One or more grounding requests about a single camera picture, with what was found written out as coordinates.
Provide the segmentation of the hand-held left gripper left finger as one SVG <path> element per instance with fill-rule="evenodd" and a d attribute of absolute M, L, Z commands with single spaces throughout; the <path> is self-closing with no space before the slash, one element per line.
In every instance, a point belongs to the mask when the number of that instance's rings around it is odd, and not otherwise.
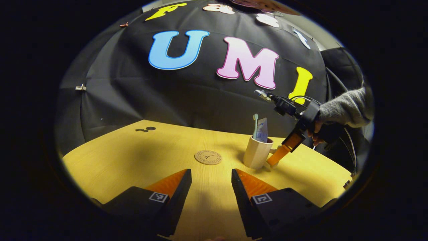
<path fill-rule="evenodd" d="M 189 189 L 189 168 L 169 175 L 145 188 L 132 186 L 101 204 L 103 211 L 119 218 L 142 238 L 168 238 L 174 235 Z"/>

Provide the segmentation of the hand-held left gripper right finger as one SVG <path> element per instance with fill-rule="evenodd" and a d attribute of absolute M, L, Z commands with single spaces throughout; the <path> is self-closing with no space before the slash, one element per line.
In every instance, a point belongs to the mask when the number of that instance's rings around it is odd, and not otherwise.
<path fill-rule="evenodd" d="M 322 211 L 294 189 L 277 189 L 238 168 L 231 171 L 231 184 L 246 235 L 252 239 L 307 226 Z"/>

